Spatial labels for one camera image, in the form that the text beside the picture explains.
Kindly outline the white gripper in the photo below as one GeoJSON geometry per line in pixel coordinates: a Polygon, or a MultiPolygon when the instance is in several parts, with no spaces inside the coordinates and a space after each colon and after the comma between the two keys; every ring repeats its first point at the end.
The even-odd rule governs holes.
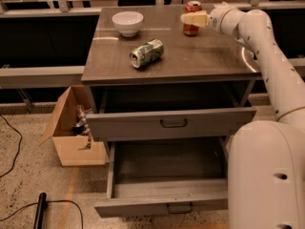
{"type": "Polygon", "coordinates": [[[183,13],[180,20],[187,25],[206,28],[210,23],[210,28],[218,33],[238,38],[240,33],[238,24],[245,12],[236,7],[229,6],[227,2],[214,4],[214,9],[210,15],[204,11],[183,13]]]}

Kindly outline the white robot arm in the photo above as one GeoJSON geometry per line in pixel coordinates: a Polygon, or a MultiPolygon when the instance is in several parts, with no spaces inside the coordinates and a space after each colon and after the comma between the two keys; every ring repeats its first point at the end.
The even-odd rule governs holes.
{"type": "Polygon", "coordinates": [[[246,124],[231,142],[229,229],[305,229],[305,82],[277,46],[269,15],[222,3],[184,13],[181,21],[248,47],[274,109],[274,121],[246,124]]]}

